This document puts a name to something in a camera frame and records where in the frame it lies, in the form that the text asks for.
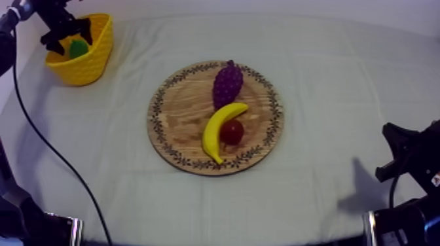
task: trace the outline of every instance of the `red tomato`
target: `red tomato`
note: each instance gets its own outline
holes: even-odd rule
[[[240,121],[226,121],[220,129],[220,140],[227,145],[238,145],[244,135],[244,128]]]

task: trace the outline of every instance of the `black wire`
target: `black wire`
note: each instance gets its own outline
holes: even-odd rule
[[[389,197],[389,201],[388,201],[388,205],[389,208],[392,209],[394,208],[394,193],[395,193],[395,188],[397,186],[397,182],[399,181],[400,176],[403,173],[403,170],[405,169],[405,166],[408,164],[409,162],[409,158],[410,158],[411,154],[407,154],[407,156],[405,157],[405,159],[403,159],[402,163],[399,166],[399,169],[397,170],[397,173],[395,174],[395,177],[393,179],[393,182],[391,183],[391,187],[390,187],[390,197]],[[405,245],[405,243],[403,242],[402,237],[400,236],[399,230],[394,231],[395,237],[397,238],[397,241],[399,242],[399,245]]]
[[[393,179],[393,182],[391,183],[391,187],[390,187],[390,197],[388,200],[388,205],[389,208],[392,209],[394,208],[394,192],[395,192],[395,188],[397,186],[397,182],[399,181],[400,176],[403,173],[403,170],[405,169],[405,166],[407,165],[407,163],[409,162],[409,157],[410,154],[408,154],[405,159],[403,159],[402,163],[399,166],[399,169],[397,170],[397,173],[395,174],[395,177]]]
[[[17,47],[17,32],[15,30],[15,28],[12,30],[13,34],[14,34],[14,40],[16,43],[16,47]],[[27,121],[29,122],[29,124],[31,125],[32,129],[35,131],[35,133],[40,137],[41,140],[43,140],[43,142],[45,142],[45,144],[55,153],[56,156],[58,156],[69,168],[70,170],[72,170],[72,172],[77,176],[77,178],[79,179],[79,181],[81,182],[81,184],[84,186],[84,188],[86,189],[88,195],[90,196],[90,199],[92,199],[93,205],[96,208],[96,211],[98,212],[98,216],[101,220],[101,224],[102,227],[104,229],[104,233],[105,233],[105,237],[107,238],[107,242],[110,246],[113,246],[113,242],[111,240],[111,236],[109,233],[109,229],[107,228],[107,225],[105,223],[104,220],[104,216],[102,215],[100,206],[98,205],[98,202],[95,199],[95,196],[93,195],[92,191],[90,190],[90,188],[88,187],[86,181],[84,181],[84,179],[81,177],[81,175],[78,173],[78,171],[64,158],[64,156],[62,154],[60,154],[58,152],[58,150],[56,150],[52,144],[49,143],[49,141],[42,135],[42,133],[38,130],[38,128],[35,126],[35,124],[33,123],[31,117],[28,114],[28,111],[26,110],[26,108],[24,107],[23,104],[23,100],[22,100],[22,96],[20,95],[20,90],[18,89],[18,79],[17,79],[17,58],[15,58],[14,60],[14,65],[12,66],[12,73],[13,73],[13,77],[14,77],[14,86],[15,86],[15,92],[17,95],[17,99],[18,102],[20,104],[20,107],[23,110],[24,116],[26,117]]]

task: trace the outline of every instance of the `table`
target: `table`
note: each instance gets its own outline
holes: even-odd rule
[[[115,24],[103,77],[63,86],[38,48],[20,76],[41,131],[79,170],[113,239],[129,245],[287,245],[362,233],[361,214],[385,208],[392,159],[381,136],[393,122],[423,130],[440,118],[440,46],[379,26],[295,16],[217,15]],[[147,106],[164,79],[204,60],[261,72],[278,90],[285,127],[260,164],[222,178],[168,165],[147,136]],[[104,240],[73,174],[26,124],[15,96],[0,136],[18,182],[44,210],[85,220]],[[424,192],[407,175],[395,200]]]

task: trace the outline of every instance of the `wood grain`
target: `wood grain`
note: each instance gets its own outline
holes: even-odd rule
[[[278,94],[261,74],[238,65],[244,85],[235,102],[246,103],[249,109],[237,118],[245,129],[240,144],[220,145],[222,165],[202,150],[202,133],[214,113],[214,79],[226,61],[185,67],[159,87],[150,102],[147,127],[151,143],[168,163],[199,175],[228,175],[254,166],[274,148],[284,126]]]

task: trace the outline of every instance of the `woven basket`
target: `woven basket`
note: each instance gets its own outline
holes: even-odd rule
[[[64,56],[50,51],[46,57],[46,65],[59,75],[65,84],[84,86],[98,80],[104,72],[113,47],[112,17],[108,14],[91,14],[84,16],[91,21],[93,45],[88,52],[78,58],[69,59],[69,47],[72,40],[84,40],[79,34],[60,41],[65,50]]]

